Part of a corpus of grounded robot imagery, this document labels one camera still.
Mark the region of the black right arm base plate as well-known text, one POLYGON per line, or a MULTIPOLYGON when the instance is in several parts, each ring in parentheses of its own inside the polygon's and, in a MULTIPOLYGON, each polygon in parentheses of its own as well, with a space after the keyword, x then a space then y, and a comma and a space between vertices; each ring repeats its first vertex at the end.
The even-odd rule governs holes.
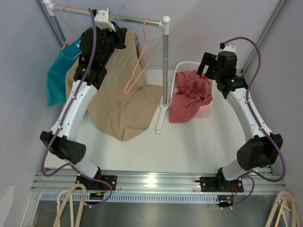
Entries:
POLYGON ((202 192, 232 192, 232 189, 236 192, 244 192, 240 180, 226 181, 218 177, 200 177, 195 183, 200 184, 202 192))

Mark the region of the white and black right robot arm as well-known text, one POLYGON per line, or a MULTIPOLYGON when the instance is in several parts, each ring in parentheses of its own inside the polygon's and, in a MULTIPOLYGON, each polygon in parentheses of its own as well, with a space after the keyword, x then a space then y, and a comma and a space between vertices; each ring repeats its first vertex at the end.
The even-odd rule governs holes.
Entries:
POLYGON ((245 135, 245 144, 237 151, 236 159, 225 167, 218 169, 215 185, 224 192, 237 186, 239 178, 247 172, 267 167, 276 162, 278 148, 282 147, 280 134, 274 134, 263 122, 250 98, 248 84, 241 76, 236 75, 237 56, 235 51, 223 50, 217 55, 205 52, 197 74, 214 80, 217 89, 231 105, 245 135))

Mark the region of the pink t-shirt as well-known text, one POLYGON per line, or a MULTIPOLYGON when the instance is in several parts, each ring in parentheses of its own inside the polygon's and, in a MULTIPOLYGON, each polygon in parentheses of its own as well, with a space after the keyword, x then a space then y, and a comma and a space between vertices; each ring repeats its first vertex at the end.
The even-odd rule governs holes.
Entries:
POLYGON ((196 114, 193 116, 193 118, 206 118, 210 116, 210 107, 209 105, 202 105, 199 107, 196 114))

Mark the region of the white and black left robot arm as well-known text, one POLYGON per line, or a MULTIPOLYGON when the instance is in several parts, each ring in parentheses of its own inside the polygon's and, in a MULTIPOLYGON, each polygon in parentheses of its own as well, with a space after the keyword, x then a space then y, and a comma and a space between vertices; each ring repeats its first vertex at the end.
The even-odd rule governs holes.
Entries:
POLYGON ((114 26, 114 30, 92 29, 80 37, 80 56, 73 77, 72 89, 50 131, 43 131, 40 140, 46 147, 44 158, 52 153, 85 175, 85 184, 92 190, 98 189, 102 178, 99 168, 86 157, 86 146, 76 141, 82 118, 107 74, 106 65, 116 49, 124 49, 127 29, 114 26))

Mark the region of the coral red t-shirt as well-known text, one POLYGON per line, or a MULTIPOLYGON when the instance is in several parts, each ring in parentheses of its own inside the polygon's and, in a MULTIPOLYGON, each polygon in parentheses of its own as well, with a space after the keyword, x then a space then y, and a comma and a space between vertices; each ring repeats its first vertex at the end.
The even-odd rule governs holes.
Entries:
POLYGON ((210 116, 212 100, 212 83, 204 74, 199 76, 196 70, 177 72, 169 122, 183 123, 210 116))

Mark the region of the pink wire hanger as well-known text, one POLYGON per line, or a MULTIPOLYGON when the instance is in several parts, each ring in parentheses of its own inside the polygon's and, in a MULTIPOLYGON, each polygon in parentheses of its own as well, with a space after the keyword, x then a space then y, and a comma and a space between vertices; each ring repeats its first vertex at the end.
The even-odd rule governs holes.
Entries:
POLYGON ((158 39, 162 38, 163 35, 160 35, 152 40, 148 40, 147 38, 147 35, 146 35, 146 30, 145 30, 145 26, 147 24, 147 21, 148 21, 149 17, 147 17, 145 20, 144 20, 144 23, 143 23, 143 37, 144 37, 144 46, 143 46, 143 50, 138 58, 138 61, 136 63, 136 66, 132 72, 132 77, 129 79, 129 81, 127 82, 125 88, 124 88, 124 94, 127 95, 131 89, 134 87, 134 85, 136 84, 136 82, 140 79, 140 77, 142 76, 142 74, 144 73, 144 71, 147 69, 147 67, 150 65, 150 63, 154 60, 154 58, 157 56, 157 54, 159 53, 159 51, 161 50, 162 48, 162 44, 159 46, 159 48, 157 49, 157 51, 154 53, 154 55, 152 56, 152 58, 146 63, 145 67, 142 69, 142 71, 139 73, 139 75, 137 77, 134 76, 134 74, 136 73, 137 71, 137 68, 139 66, 139 63, 141 61, 141 59, 143 58, 144 54, 145 54, 145 50, 146 50, 146 47, 148 45, 150 45, 151 43, 157 41, 158 39))

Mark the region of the tan t-shirt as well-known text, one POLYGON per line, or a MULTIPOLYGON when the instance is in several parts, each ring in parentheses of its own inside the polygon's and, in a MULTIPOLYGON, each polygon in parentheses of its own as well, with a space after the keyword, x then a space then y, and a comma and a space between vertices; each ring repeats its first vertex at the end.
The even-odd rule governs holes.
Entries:
POLYGON ((99 130, 122 142, 148 129, 162 98, 161 86, 147 84, 138 40, 136 32, 126 34, 126 48, 110 57, 107 75, 87 110, 99 130))

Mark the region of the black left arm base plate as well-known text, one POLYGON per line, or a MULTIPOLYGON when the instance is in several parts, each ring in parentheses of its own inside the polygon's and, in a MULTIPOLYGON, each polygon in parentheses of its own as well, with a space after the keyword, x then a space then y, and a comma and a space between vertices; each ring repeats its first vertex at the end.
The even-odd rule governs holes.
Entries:
MULTIPOLYGON (((102 170, 99 168, 94 179, 101 180, 106 182, 108 185, 111 186, 112 190, 116 190, 116 183, 117 183, 117 176, 116 175, 104 175, 102 170)), ((77 176, 76 183, 83 184, 87 190, 101 190, 101 191, 110 191, 110 187, 107 184, 90 180, 85 178, 84 176, 77 176)))

